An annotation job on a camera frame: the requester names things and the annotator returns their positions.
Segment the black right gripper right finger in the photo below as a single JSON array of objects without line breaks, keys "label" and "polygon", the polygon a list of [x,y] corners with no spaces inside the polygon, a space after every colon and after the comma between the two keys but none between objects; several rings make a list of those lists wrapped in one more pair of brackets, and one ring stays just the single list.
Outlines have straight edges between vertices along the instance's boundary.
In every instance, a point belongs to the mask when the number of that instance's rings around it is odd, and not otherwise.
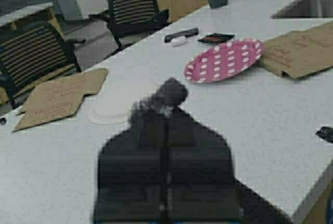
[{"label": "black right gripper right finger", "polygon": [[175,109],[168,120],[170,217],[182,223],[291,223],[235,177],[223,136]]}]

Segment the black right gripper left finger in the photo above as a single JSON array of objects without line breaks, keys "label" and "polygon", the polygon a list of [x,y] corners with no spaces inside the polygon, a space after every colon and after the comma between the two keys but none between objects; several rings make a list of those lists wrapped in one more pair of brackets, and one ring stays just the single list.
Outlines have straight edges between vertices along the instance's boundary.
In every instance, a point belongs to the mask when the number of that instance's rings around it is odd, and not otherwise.
[{"label": "black right gripper left finger", "polygon": [[98,155],[93,223],[161,223],[166,210],[164,141],[167,119],[133,116]]}]

